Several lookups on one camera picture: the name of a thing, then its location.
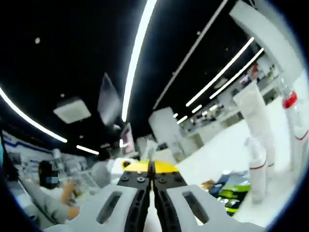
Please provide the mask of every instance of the white pillar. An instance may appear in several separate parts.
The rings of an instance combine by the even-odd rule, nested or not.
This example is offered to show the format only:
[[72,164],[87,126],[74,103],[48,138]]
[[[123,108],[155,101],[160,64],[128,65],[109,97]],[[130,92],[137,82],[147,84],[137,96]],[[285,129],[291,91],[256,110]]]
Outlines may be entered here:
[[293,84],[303,71],[302,63],[279,29],[264,15],[241,0],[235,4],[230,15],[264,48],[286,81]]
[[159,144],[166,143],[173,152],[182,139],[181,130],[170,107],[154,111],[148,119],[150,127]]
[[264,15],[270,22],[272,22],[273,25],[278,28],[278,30],[286,38],[286,40],[296,52],[303,67],[305,67],[305,61],[303,59],[301,49],[297,44],[297,40],[295,39],[295,36],[293,34],[293,31],[290,29],[289,24],[286,20],[284,20],[284,15],[280,14],[274,6],[270,5],[267,0],[255,0],[255,6],[262,15]]

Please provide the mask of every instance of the plastic bottle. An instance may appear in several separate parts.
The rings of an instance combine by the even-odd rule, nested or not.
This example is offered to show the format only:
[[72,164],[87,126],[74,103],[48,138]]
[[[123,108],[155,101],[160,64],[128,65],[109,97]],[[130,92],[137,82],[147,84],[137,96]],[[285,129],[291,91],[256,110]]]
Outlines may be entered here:
[[290,134],[290,167],[294,181],[298,180],[308,158],[308,128],[299,110],[297,94],[284,79],[280,79],[278,87],[282,92],[282,106],[285,109]]
[[260,203],[265,198],[267,191],[266,151],[258,139],[254,137],[247,138],[245,145],[251,153],[249,168],[252,203]]

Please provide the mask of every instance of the ceiling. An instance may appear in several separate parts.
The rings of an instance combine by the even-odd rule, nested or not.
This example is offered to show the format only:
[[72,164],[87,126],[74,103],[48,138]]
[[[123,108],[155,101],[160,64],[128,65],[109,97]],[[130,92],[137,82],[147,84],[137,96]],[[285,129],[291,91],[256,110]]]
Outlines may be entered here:
[[[190,107],[185,107],[249,39],[228,15],[235,2],[230,0],[224,7],[158,109],[170,106],[181,118],[190,116],[197,105],[209,102],[209,96],[214,93],[212,88]],[[198,38],[197,32],[203,30],[220,3],[157,1],[131,92],[128,121],[135,138],[151,133],[148,118],[155,101]],[[57,142],[40,132],[0,100],[0,116],[5,128],[24,139],[71,151],[76,144],[100,151],[102,144],[119,140],[119,134],[108,130],[97,113],[99,88],[107,72],[123,98],[146,1],[10,1],[2,4],[0,86],[25,114],[66,138],[68,143]],[[254,54],[254,49],[248,48],[224,78],[231,78]],[[85,102],[92,116],[65,124],[53,110],[59,101],[74,96]],[[116,123],[123,127],[120,116]]]

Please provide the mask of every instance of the ceiling vent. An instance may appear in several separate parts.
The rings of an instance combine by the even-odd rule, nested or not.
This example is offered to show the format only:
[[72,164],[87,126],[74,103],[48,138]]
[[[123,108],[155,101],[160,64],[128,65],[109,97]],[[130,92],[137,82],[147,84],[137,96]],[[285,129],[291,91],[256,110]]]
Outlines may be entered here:
[[227,79],[224,77],[218,81],[218,83],[214,86],[215,89],[221,88],[225,83],[227,82]]
[[59,104],[54,113],[65,123],[70,124],[91,116],[83,100],[73,98]]

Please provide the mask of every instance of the red cap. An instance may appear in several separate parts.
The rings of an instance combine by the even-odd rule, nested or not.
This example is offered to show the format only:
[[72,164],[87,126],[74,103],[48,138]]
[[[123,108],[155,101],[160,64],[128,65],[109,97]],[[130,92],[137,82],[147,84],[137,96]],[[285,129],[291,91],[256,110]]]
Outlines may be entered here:
[[296,95],[296,93],[293,91],[293,92],[291,92],[291,94],[288,96],[288,98],[285,99],[285,100],[283,101],[283,107],[284,107],[284,109],[290,108],[296,101],[297,101],[297,95]]

